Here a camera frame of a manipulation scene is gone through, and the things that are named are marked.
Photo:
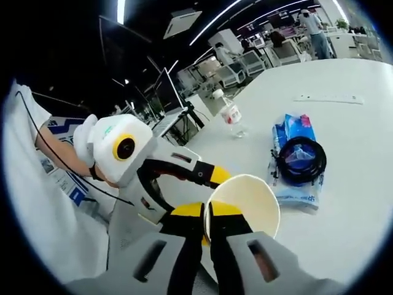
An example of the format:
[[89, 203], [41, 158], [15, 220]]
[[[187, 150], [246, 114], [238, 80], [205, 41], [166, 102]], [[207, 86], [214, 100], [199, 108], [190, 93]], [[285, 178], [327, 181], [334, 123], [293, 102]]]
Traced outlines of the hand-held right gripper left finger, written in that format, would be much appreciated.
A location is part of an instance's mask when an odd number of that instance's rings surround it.
[[121, 251], [96, 278], [67, 285], [71, 294], [191, 294], [200, 267], [204, 204], [181, 205]]

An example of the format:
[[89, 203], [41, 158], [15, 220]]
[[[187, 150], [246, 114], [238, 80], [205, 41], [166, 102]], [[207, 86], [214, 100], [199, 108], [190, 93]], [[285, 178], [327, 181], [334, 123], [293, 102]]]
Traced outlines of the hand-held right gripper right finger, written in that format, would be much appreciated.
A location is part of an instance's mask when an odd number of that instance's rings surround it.
[[310, 275], [291, 250], [254, 232], [233, 205], [209, 204], [209, 234], [219, 294], [344, 293], [342, 284]]

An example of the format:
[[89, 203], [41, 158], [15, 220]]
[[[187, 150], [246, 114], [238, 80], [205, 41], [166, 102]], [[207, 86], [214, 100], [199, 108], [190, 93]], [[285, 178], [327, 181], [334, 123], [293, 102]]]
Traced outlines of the person's left hand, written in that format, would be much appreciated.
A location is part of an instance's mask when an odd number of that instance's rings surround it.
[[74, 130], [73, 142], [74, 149], [78, 158], [91, 168], [95, 164], [93, 156], [93, 142], [90, 139], [90, 133], [97, 123], [98, 118], [94, 114], [90, 114], [83, 122]]

